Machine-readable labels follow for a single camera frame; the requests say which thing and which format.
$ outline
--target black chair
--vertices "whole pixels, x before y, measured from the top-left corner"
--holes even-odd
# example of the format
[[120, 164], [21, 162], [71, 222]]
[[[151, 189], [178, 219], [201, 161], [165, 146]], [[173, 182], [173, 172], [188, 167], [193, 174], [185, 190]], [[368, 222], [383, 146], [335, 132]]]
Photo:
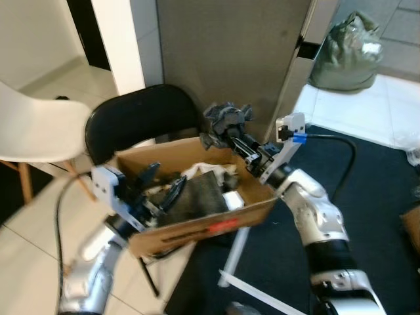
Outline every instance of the black chair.
[[[105, 101], [91, 114], [85, 129], [87, 151], [94, 165], [100, 165], [112, 159], [116, 151], [151, 138], [161, 135], [178, 138], [177, 133], [185, 129], [189, 129], [190, 137], [199, 135], [200, 117], [191, 98], [173, 85], [155, 85], [121, 95]], [[158, 296], [146, 263], [142, 258], [138, 261]]]

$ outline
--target red label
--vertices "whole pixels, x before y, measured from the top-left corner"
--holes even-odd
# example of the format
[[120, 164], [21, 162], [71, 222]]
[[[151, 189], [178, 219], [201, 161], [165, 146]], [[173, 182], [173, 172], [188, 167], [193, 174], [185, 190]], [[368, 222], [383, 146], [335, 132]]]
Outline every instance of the red label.
[[238, 226], [238, 219], [230, 219], [222, 222], [215, 223], [207, 229], [210, 233], [217, 233], [223, 230], [229, 230]]

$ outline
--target white chair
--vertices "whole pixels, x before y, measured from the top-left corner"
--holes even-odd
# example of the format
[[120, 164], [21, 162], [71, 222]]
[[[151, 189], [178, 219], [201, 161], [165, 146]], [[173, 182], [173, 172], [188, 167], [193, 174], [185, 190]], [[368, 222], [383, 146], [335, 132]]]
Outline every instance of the white chair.
[[[23, 95], [0, 81], [0, 162], [19, 171], [25, 203], [32, 200], [27, 163], [69, 162], [83, 153], [84, 130], [90, 109], [72, 100], [38, 100]], [[80, 179], [92, 200], [95, 196]]]

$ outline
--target white cloth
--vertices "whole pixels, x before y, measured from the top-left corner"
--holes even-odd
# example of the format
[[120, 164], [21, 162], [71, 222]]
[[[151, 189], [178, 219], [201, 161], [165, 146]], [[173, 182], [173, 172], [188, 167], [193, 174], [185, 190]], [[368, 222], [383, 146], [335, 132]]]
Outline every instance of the white cloth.
[[223, 185], [223, 175], [225, 172], [228, 172], [229, 175], [235, 175], [236, 174], [236, 165], [232, 164], [227, 166], [226, 168], [221, 165], [215, 165], [215, 164], [207, 164], [207, 163], [196, 163], [191, 168], [186, 169], [182, 172], [182, 175], [185, 175], [187, 179], [191, 179], [198, 170], [201, 171], [201, 173], [207, 173], [210, 171], [213, 171], [216, 179], [217, 184], [219, 186]]

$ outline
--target green bag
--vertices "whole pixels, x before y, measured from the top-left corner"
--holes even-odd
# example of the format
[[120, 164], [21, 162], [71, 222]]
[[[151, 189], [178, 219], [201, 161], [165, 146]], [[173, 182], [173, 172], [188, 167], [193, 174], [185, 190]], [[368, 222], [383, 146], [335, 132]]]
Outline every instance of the green bag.
[[335, 25], [316, 57], [309, 83], [341, 91], [371, 87], [383, 57], [378, 28], [371, 18], [358, 11]]

